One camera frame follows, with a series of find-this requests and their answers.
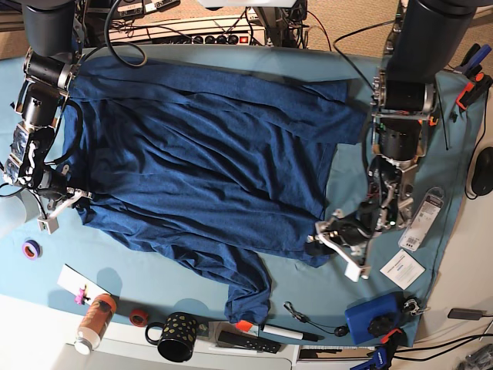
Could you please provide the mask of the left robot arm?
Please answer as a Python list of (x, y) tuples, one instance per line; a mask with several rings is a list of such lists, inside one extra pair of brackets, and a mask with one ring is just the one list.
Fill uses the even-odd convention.
[(370, 82), (373, 158), (362, 159), (367, 196), (344, 217), (317, 225), (307, 252), (315, 265), (348, 248), (403, 229), (412, 218), (413, 182), (425, 156), (431, 119), (441, 108), (436, 75), (450, 62), (478, 8), (489, 1), (400, 2), (390, 22), (382, 65)]

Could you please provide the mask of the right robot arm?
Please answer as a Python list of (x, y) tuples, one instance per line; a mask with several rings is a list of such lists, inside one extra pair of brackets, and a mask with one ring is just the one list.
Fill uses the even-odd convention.
[[(50, 214), (40, 211), (42, 229), (55, 226), (57, 216), (90, 192), (69, 187), (56, 166), (79, 146), (83, 131), (80, 106), (69, 98), (69, 87), (87, 57), (86, 1), (22, 1), (22, 17), (30, 45), (23, 64), (24, 82), (14, 110), (21, 121), (13, 133), (11, 152), (1, 169), (5, 184), (27, 190), (55, 205)], [(59, 158), (47, 161), (65, 108), (76, 113), (75, 139)]]

